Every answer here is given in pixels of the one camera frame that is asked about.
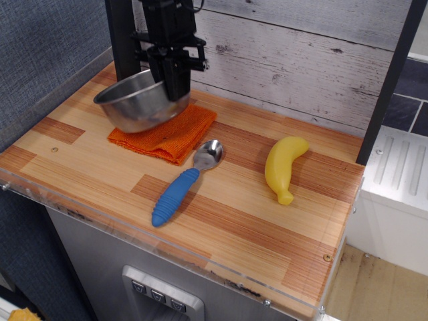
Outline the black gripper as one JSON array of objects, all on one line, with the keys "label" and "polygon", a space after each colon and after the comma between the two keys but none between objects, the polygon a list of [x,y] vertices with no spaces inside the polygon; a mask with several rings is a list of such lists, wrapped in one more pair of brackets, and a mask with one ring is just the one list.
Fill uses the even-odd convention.
[{"label": "black gripper", "polygon": [[190,91],[191,70],[206,68],[206,41],[195,36],[195,14],[204,6],[192,1],[142,1],[146,31],[132,36],[140,42],[140,59],[149,63],[156,83],[165,81],[170,101]]}]

